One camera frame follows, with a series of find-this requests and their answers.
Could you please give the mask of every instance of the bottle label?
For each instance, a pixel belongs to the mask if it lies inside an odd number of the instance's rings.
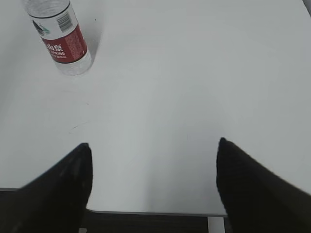
[[[64,11],[55,16],[42,18],[31,16],[31,18],[56,62],[76,62],[86,54],[87,46],[71,3]]]

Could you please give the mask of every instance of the red label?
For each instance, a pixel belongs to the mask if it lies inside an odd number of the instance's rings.
[[[72,63],[81,59],[87,52],[86,42],[83,39],[79,25],[72,33],[59,39],[41,39],[56,62]]]

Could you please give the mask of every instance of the plastic water bottle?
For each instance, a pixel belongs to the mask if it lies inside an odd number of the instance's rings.
[[[82,37],[70,0],[22,0],[57,68],[78,75],[91,66],[91,55]]]

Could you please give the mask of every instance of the dark floor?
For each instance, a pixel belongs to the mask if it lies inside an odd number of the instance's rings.
[[[0,191],[0,198],[11,191]],[[87,233],[208,233],[208,218],[196,216],[158,216],[102,214],[86,211],[82,228]],[[226,233],[232,233],[225,219]]]

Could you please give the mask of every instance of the table surface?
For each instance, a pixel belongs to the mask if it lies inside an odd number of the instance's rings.
[[[0,187],[89,142],[99,211],[224,214],[220,137],[311,193],[311,21],[299,0],[73,0],[92,68],[56,70],[0,7]]]

